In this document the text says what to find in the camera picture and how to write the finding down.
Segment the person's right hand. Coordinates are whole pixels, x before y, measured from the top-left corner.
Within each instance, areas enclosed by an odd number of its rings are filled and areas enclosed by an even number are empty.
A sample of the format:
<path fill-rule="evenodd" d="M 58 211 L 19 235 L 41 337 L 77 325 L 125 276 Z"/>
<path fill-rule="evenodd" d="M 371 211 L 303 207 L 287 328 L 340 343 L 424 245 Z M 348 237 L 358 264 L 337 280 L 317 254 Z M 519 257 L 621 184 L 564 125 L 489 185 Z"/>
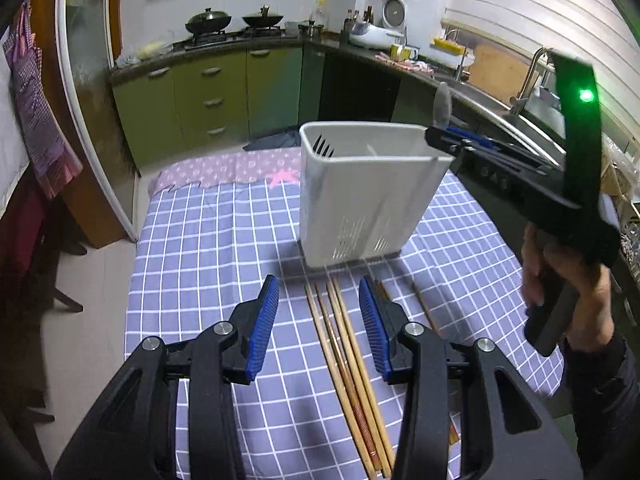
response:
<path fill-rule="evenodd" d="M 566 340 L 575 351 L 602 350 L 614 335 L 610 270 L 589 263 L 536 226 L 526 226 L 522 246 L 525 338 L 541 356 Z"/>

